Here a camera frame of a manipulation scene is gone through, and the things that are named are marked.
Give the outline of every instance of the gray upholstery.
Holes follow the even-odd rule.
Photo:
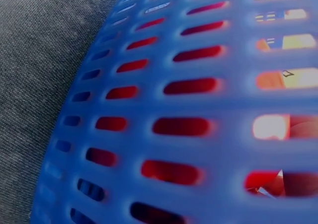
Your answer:
[[[117,0],[0,0],[0,222],[29,223],[47,142]]]

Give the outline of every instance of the yellow object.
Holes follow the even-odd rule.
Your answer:
[[[311,34],[298,34],[284,36],[283,49],[314,48],[316,41]]]
[[[284,71],[283,81],[285,87],[291,89],[318,87],[318,69],[307,68]]]

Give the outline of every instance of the laundry basket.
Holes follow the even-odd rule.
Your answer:
[[[313,87],[256,84],[317,68],[317,1],[119,0],[57,120],[31,223],[317,224],[317,199],[244,186],[254,170],[318,170],[312,140],[253,132],[318,111]]]

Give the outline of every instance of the red object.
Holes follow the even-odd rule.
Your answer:
[[[274,172],[266,172],[266,171],[260,171],[260,172],[253,172],[251,173],[245,182],[245,188],[260,188],[261,186],[264,186],[265,184],[269,183],[270,181],[273,181],[279,171]]]

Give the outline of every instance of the perforated plastic surface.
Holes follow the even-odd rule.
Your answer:
[[[307,16],[255,20],[291,9]],[[256,169],[318,170],[315,142],[251,132],[260,115],[317,112],[317,89],[255,86],[262,72],[317,67],[316,47],[255,46],[317,38],[317,11],[317,0],[120,0],[57,121],[31,223],[138,224],[132,207],[150,205],[193,224],[317,224],[317,198],[260,199],[243,185]],[[186,164],[196,180],[147,177],[146,160]]]

